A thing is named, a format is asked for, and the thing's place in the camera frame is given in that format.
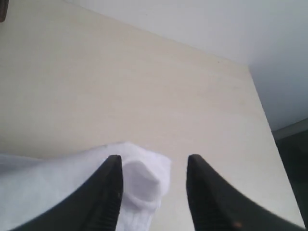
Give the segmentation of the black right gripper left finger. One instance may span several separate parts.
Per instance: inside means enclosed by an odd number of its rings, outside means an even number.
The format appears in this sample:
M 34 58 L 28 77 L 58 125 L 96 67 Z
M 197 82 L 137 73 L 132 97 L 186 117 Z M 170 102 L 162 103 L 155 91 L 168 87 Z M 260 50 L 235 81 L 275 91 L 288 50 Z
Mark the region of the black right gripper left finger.
M 122 159 L 74 155 L 9 173 L 12 231 L 113 231 L 123 194 Z

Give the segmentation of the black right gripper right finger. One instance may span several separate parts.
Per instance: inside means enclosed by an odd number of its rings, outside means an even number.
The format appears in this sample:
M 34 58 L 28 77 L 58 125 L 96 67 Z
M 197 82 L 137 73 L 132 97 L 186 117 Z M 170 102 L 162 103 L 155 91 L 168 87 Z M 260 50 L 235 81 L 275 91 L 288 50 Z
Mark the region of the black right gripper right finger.
M 302 231 L 230 185 L 200 155 L 187 164 L 187 198 L 197 231 Z

